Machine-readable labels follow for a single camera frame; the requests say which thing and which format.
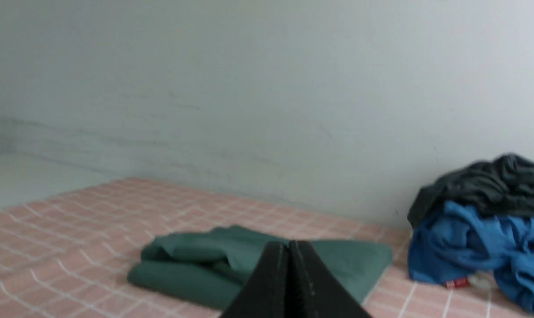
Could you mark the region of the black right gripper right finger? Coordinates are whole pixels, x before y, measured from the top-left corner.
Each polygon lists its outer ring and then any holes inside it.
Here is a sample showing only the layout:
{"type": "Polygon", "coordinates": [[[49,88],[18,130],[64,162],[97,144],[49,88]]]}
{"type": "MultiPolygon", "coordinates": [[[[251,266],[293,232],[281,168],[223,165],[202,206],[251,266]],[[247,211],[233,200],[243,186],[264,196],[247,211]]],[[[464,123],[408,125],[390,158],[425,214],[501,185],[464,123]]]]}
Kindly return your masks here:
{"type": "Polygon", "coordinates": [[[369,318],[318,256],[311,243],[289,243],[290,318],[369,318]]]}

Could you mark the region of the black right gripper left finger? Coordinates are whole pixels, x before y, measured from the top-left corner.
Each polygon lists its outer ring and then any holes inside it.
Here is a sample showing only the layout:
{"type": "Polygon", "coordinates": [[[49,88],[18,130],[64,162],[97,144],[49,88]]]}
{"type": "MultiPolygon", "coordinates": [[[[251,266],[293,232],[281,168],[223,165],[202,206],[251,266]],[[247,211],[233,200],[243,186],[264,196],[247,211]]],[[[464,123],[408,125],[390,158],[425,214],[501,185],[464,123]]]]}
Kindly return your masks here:
{"type": "Polygon", "coordinates": [[[221,318],[283,318],[288,264],[287,246],[267,243],[251,277],[221,318]]]}

